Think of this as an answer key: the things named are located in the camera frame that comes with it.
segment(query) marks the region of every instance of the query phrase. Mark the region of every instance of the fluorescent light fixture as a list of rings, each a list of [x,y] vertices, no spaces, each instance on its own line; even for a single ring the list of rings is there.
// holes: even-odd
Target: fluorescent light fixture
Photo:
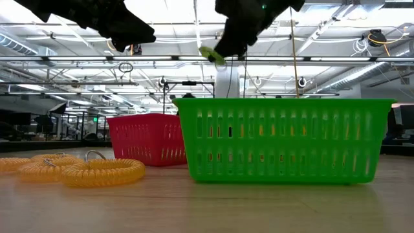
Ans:
[[[339,94],[303,94],[304,96],[338,96]]]
[[[65,112],[65,114],[70,114],[70,115],[82,115],[82,113],[77,113],[77,112]]]
[[[116,110],[111,110],[111,109],[105,109],[104,111],[107,113],[116,113]]]
[[[310,60],[311,61],[369,61],[371,58],[348,58],[348,57],[346,57],[346,58],[341,58],[341,57],[339,57],[339,58],[335,58],[335,57],[332,57],[332,58],[327,58],[327,57],[325,57],[325,58],[311,58]]]
[[[25,94],[25,95],[37,95],[41,93],[7,93],[7,94]]]
[[[414,58],[377,58],[377,61],[414,61]]]
[[[61,57],[61,56],[50,56],[50,61],[105,61],[106,57],[104,56],[76,56],[76,57]]]
[[[53,98],[57,99],[57,100],[62,100],[62,101],[66,101],[67,99],[62,98],[60,96],[56,96],[56,95],[52,95]]]
[[[386,0],[387,3],[412,3],[413,0]]]
[[[83,101],[83,100],[71,100],[71,101],[74,102],[75,104],[81,104],[81,105],[91,105],[92,104],[88,101]]]
[[[77,95],[78,93],[45,93],[45,94],[53,94],[53,95]]]
[[[108,95],[108,97],[120,103],[125,102],[123,98],[117,96],[116,94]]]
[[[41,87],[39,85],[20,84],[18,86],[19,87],[24,87],[24,88],[27,88],[27,89],[30,89],[30,90],[33,90],[33,91],[44,91],[44,90],[47,90],[46,88]]]
[[[296,61],[303,61],[303,57],[296,57]],[[293,61],[293,57],[257,57],[257,56],[248,56],[248,61]]]
[[[103,93],[103,92],[99,92],[99,93],[81,93],[82,95],[100,95],[100,94],[107,94],[107,93]]]
[[[171,60],[171,56],[115,56],[116,61]]]
[[[38,56],[5,56],[0,57],[0,61],[41,61]]]
[[[202,56],[179,56],[179,60],[183,60],[183,61],[207,61],[207,58],[202,57]]]

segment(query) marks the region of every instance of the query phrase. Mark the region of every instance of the ceiling light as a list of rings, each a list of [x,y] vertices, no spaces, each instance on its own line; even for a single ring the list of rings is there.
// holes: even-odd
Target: ceiling light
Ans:
[[[77,112],[65,112],[65,114],[70,114],[70,115],[82,115],[82,113],[77,113]]]
[[[58,94],[58,95],[77,95],[78,93],[45,93],[45,94]]]
[[[116,94],[109,95],[108,97],[117,102],[124,103],[124,99],[117,96]]]
[[[371,58],[311,58],[311,61],[369,61]]]
[[[61,56],[50,56],[50,61],[105,61],[106,57],[104,56],[90,56],[90,57],[83,57],[83,56],[76,56],[76,57],[61,57]]]
[[[91,105],[92,104],[88,101],[83,101],[83,100],[71,100],[71,101],[74,102],[75,104],[81,104],[81,105]]]
[[[121,60],[121,61],[152,61],[152,60],[171,60],[171,56],[115,56],[113,57],[114,60]]]
[[[249,56],[247,57],[248,61],[293,61],[293,57],[257,57],[257,56]],[[296,61],[303,61],[303,57],[297,57]]]
[[[414,61],[414,58],[377,58],[377,61]]]
[[[39,85],[20,84],[18,86],[19,87],[24,87],[24,88],[27,88],[27,89],[30,89],[30,90],[34,90],[34,91],[44,91],[44,90],[47,90],[46,88],[41,87]]]
[[[207,58],[202,57],[202,56],[179,56],[179,60],[183,60],[183,61],[207,61]]]
[[[7,93],[7,94],[24,94],[24,95],[36,95],[36,94],[41,94],[41,93]]]
[[[4,56],[0,57],[0,61],[41,61],[38,56]]]
[[[55,98],[55,99],[57,99],[57,100],[63,100],[63,101],[66,101],[67,100],[65,98],[62,98],[62,97],[56,96],[56,95],[52,95],[52,97]]]
[[[105,109],[104,111],[107,113],[116,113],[116,110],[111,110],[111,109]]]

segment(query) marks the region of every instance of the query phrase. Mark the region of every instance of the metal key ring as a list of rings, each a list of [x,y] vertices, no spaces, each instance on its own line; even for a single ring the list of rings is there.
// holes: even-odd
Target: metal key ring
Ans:
[[[97,155],[99,155],[102,159],[105,159],[106,160],[106,158],[105,158],[105,156],[104,155],[102,155],[102,153],[100,153],[99,151],[96,151],[96,150],[91,150],[91,151],[88,151],[86,154],[85,154],[85,162],[86,163],[88,163],[88,156],[89,156],[89,154],[90,153],[95,153],[95,154],[97,154]]]
[[[52,160],[51,160],[51,159],[43,159],[43,162],[44,162],[45,164],[49,165],[49,166],[54,166],[54,167],[56,167],[56,165],[52,163]]]

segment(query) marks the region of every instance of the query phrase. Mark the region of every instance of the overhead duct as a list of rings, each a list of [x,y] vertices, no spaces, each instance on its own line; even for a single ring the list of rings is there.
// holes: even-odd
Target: overhead duct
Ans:
[[[414,41],[410,41],[395,48],[391,56],[414,56],[413,43]],[[318,89],[313,89],[308,92],[324,93],[332,90],[339,91],[345,87],[351,87],[354,84],[360,83],[374,76],[380,75],[381,72],[387,72],[388,70],[390,70],[390,68],[392,68],[391,63],[385,61],[375,62],[365,67],[357,67],[333,78],[330,81],[330,84],[324,85],[322,87],[319,87]]]
[[[32,45],[21,41],[17,36],[8,33],[6,30],[0,28],[0,45],[12,49],[20,54],[26,56],[57,56],[58,54],[52,49]]]
[[[27,56],[38,55],[38,50],[25,45],[5,30],[0,29],[0,45]]]

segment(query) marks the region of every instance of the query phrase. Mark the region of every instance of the white pillar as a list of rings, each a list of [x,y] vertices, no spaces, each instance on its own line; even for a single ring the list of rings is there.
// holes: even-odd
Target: white pillar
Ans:
[[[219,67],[217,69],[217,76],[215,77],[215,97],[216,98],[239,98],[239,92],[240,92],[239,67],[238,66],[233,66],[233,67],[227,66],[226,69]]]

